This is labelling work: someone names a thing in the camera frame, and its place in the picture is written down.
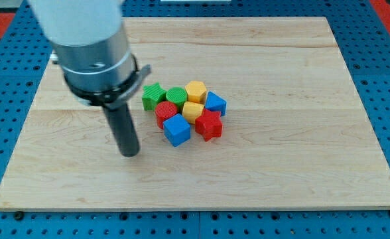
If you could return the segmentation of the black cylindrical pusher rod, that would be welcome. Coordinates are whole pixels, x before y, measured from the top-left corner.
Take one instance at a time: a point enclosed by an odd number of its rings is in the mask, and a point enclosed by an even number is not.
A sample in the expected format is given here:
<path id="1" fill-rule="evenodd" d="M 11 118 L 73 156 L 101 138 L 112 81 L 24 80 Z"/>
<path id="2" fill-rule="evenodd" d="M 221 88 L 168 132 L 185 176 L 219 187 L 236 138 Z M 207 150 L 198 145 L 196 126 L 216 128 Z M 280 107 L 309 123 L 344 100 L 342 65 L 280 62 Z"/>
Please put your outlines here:
<path id="1" fill-rule="evenodd" d="M 122 156 L 136 156 L 140 150 L 139 140 L 131 112 L 127 104 L 115 109 L 103 107 L 103 112 Z"/>

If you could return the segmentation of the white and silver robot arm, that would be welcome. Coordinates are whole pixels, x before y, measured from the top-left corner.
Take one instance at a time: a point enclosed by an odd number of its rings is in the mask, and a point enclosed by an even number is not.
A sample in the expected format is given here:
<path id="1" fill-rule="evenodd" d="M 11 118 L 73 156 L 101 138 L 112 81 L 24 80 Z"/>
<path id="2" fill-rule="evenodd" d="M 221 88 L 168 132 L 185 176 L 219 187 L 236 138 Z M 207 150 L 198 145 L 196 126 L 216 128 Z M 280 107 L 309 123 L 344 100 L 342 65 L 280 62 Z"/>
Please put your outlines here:
<path id="1" fill-rule="evenodd" d="M 151 67 L 139 67 L 132 53 L 122 2 L 28 2 L 57 55 L 70 91 L 82 104 L 103 109 L 123 156 L 138 154 L 139 140 L 127 102 L 151 73 Z"/>

